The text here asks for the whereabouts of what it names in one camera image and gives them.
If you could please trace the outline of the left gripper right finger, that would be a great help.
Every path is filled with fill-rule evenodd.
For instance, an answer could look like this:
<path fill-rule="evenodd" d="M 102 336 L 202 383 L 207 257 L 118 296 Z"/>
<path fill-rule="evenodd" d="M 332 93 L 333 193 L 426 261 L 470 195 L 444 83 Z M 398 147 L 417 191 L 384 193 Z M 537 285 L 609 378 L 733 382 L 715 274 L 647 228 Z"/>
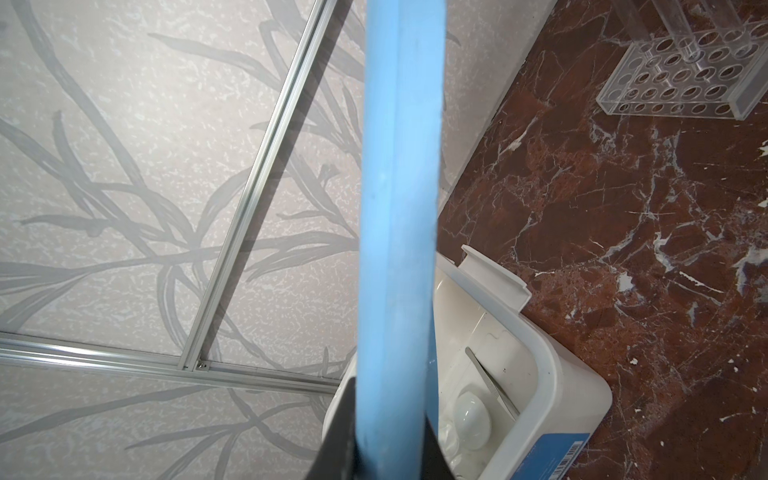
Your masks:
<path fill-rule="evenodd" d="M 454 480 L 428 417 L 423 442 L 423 480 Z"/>

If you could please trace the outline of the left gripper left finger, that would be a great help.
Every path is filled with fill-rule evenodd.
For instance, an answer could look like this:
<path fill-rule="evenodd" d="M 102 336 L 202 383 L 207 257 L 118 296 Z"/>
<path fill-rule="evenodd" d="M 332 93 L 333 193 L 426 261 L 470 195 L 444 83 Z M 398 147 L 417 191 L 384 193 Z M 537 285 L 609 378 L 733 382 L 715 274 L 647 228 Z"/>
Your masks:
<path fill-rule="evenodd" d="M 356 378 L 352 377 L 326 431 L 306 480 L 353 480 L 357 472 L 355 435 Z"/>

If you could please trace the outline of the clear test tube rack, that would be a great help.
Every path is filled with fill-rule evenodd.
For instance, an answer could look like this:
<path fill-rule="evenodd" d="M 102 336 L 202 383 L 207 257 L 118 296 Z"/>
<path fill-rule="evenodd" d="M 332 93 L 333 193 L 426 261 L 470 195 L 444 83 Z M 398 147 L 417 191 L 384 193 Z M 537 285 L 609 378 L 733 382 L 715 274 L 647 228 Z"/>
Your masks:
<path fill-rule="evenodd" d="M 608 115 L 745 120 L 767 97 L 767 23 L 746 25 L 750 44 L 726 43 L 715 30 L 683 59 L 670 37 L 631 44 L 597 96 Z"/>

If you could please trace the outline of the metal tweezers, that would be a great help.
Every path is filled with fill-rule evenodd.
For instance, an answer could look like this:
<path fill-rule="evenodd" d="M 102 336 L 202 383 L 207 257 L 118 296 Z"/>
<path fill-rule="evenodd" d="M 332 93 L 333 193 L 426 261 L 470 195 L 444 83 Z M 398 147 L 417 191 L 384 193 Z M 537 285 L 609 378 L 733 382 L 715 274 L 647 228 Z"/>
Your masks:
<path fill-rule="evenodd" d="M 482 365 L 474 351 L 470 347 L 465 348 L 465 354 L 469 358 L 470 362 L 478 371 L 481 379 L 486 385 L 487 389 L 495 396 L 495 398 L 503 405 L 509 416 L 513 420 L 517 420 L 520 416 L 520 410 L 516 407 L 514 402 L 509 398 L 506 392 L 502 389 L 501 385 L 490 375 L 489 371 Z"/>

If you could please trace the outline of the white plastic storage bin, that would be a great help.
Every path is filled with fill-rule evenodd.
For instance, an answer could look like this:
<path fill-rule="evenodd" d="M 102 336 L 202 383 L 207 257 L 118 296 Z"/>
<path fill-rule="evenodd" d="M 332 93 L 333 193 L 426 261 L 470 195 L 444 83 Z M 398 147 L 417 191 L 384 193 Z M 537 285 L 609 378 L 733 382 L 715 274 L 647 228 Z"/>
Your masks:
<path fill-rule="evenodd" d="M 561 479 L 612 403 L 607 382 L 526 318 L 526 283 L 473 248 L 454 264 L 436 253 L 426 417 L 455 479 Z M 520 410 L 513 420 L 465 354 L 470 347 Z M 323 423 L 323 437 L 350 378 L 347 367 Z M 484 448 L 463 448 L 454 403 L 477 395 L 491 417 Z"/>

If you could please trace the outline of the blue capped test tube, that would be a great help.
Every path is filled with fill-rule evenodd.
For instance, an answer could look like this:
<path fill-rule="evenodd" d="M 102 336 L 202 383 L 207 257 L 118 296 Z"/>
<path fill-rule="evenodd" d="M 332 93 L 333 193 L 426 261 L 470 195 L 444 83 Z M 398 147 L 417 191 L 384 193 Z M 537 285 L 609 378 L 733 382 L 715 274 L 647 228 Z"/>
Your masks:
<path fill-rule="evenodd" d="M 743 23 L 730 0 L 701 0 L 700 3 L 726 41 L 734 41 L 744 35 Z"/>
<path fill-rule="evenodd" d="M 612 5 L 633 42 L 647 44 L 652 41 L 633 0 L 612 0 Z"/>
<path fill-rule="evenodd" d="M 679 0 L 653 0 L 653 5 L 679 52 L 692 57 L 698 51 L 693 31 Z"/>

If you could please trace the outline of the white ceramic dish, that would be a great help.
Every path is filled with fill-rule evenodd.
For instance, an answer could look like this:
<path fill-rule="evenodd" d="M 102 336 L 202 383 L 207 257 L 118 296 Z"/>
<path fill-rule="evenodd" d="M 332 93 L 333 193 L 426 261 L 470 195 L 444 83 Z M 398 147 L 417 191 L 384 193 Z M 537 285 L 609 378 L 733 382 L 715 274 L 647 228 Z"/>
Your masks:
<path fill-rule="evenodd" d="M 482 400 L 473 392 L 465 391 L 456 399 L 453 414 L 461 446 L 470 451 L 484 448 L 491 437 L 492 423 Z"/>

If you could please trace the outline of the blue plastic bin lid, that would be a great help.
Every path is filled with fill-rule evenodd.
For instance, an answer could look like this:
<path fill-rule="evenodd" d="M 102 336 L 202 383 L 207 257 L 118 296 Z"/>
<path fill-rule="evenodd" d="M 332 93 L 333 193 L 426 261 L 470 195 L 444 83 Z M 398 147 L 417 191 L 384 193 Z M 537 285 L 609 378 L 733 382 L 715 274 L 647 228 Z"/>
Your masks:
<path fill-rule="evenodd" d="M 362 479 L 421 473 L 446 16 L 442 1 L 367 5 L 355 410 Z"/>

